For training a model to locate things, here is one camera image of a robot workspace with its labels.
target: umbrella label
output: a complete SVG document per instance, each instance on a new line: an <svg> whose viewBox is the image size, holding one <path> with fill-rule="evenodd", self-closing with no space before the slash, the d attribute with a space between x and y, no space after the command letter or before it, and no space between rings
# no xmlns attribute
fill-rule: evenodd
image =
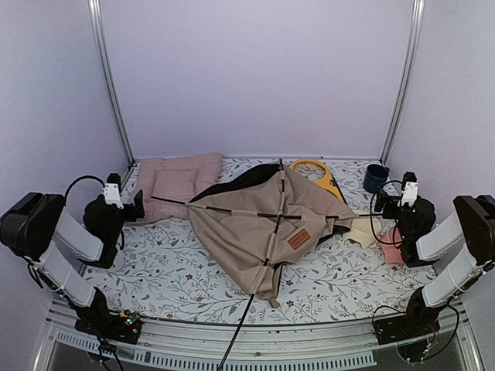
<svg viewBox="0 0 495 371"><path fill-rule="evenodd" d="M294 250L297 250L305 242L309 241L310 238L311 238L311 236L309 235L308 231L302 229L294 237L292 237L290 240L288 240L288 244L291 245L291 247Z"/></svg>

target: pink cloth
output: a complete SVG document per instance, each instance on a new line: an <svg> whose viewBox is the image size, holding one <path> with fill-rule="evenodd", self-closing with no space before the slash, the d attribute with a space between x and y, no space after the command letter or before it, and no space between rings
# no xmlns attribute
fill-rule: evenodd
<svg viewBox="0 0 495 371"><path fill-rule="evenodd" d="M150 223L171 216L188 219L187 208L165 203L152 196L188 202L217 182L222 170L222 154L178 158L147 158L139 164L136 192L143 191L145 217L138 223Z"/></svg>
<svg viewBox="0 0 495 371"><path fill-rule="evenodd" d="M395 229L395 239L392 240L393 232L394 228L390 228L382 238L382 241L388 243L395 242L396 247L394 247L394 245L385 245L383 243L378 243L378 246L384 251L386 264L404 264L401 256L401 250L398 249L398 247L402 245L401 234L398 229Z"/></svg>

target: purple wall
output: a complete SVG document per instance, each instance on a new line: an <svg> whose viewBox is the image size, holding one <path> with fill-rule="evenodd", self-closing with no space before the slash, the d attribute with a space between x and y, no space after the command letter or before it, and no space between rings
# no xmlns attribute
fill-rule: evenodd
<svg viewBox="0 0 495 371"><path fill-rule="evenodd" d="M412 2L102 2L138 158L379 158Z"/></svg>
<svg viewBox="0 0 495 371"><path fill-rule="evenodd" d="M439 219L457 195L495 196L495 6L426 2L418 56L390 167L416 172ZM493 272L463 297L486 369L495 364Z"/></svg>
<svg viewBox="0 0 495 371"><path fill-rule="evenodd" d="M3 2L0 34L0 214L29 191L63 193L79 175L124 172L87 2ZM91 181L74 189L74 215L100 190ZM51 294L3 246L0 298L0 369L26 371Z"/></svg>

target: pink cushion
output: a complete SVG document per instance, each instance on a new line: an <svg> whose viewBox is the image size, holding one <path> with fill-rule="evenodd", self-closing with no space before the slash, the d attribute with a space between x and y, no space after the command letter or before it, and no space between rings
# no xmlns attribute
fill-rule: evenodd
<svg viewBox="0 0 495 371"><path fill-rule="evenodd" d="M152 196L175 201L190 201L217 182L222 170L222 154L178 158L147 158L139 164L136 192L143 191L145 217L139 223L150 223L171 216L188 219L187 208L165 203Z"/></svg>

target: aluminum frame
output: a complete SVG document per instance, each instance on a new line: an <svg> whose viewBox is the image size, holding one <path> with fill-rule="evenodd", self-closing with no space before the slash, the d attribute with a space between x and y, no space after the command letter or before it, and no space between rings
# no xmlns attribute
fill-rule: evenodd
<svg viewBox="0 0 495 371"><path fill-rule="evenodd" d="M414 0L414 4L412 6L411 26L409 28L408 48L405 55L404 68L402 70L401 84L399 85L397 99L395 100L394 111L392 113L391 123L388 128L387 139L385 140L384 148L380 157L380 161L384 165L386 165L390 160L392 148L394 147L395 138L397 137L399 124L401 122L409 82L411 80L412 69L418 50L424 9L425 0Z"/></svg>
<svg viewBox="0 0 495 371"><path fill-rule="evenodd" d="M456 301L454 306L460 313L456 338L464 365L469 371L483 371L480 354L463 305ZM75 321L74 310L70 309L64 300L54 299L44 325L45 337L33 371L46 371L54 342L59 341L61 336L78 338L76 344L74 341L60 341L62 343L96 352L94 345L91 345L95 343L96 338L77 332L73 328ZM440 314L439 321L440 333L450 332L456 324L456 315L446 309ZM165 364L162 367L157 363L162 359L187 359L191 362L196 360L211 364L222 358L234 329L235 325L143 318L142 334L137 345L113 343L119 347L119 358L126 362L161 369L166 367ZM227 364L239 367L253 365L254 369L254 364L260 363L275 367L274 365L279 364L308 364L320 360L325 362L326 359L352 359L367 352L394 348L423 338L378 345L370 318L325 324L246 325L241 329Z"/></svg>
<svg viewBox="0 0 495 371"><path fill-rule="evenodd" d="M94 42L96 44L97 54L99 56L101 72L105 82L108 100L110 101L112 115L117 128L118 137L122 144L125 157L129 165L135 163L134 154L132 153L131 143L124 125L124 118L120 104L118 103L117 91L114 85L114 78L111 73L110 60L108 58L107 43L105 41L103 19L101 18L100 0L88 0L91 26L93 28Z"/></svg>

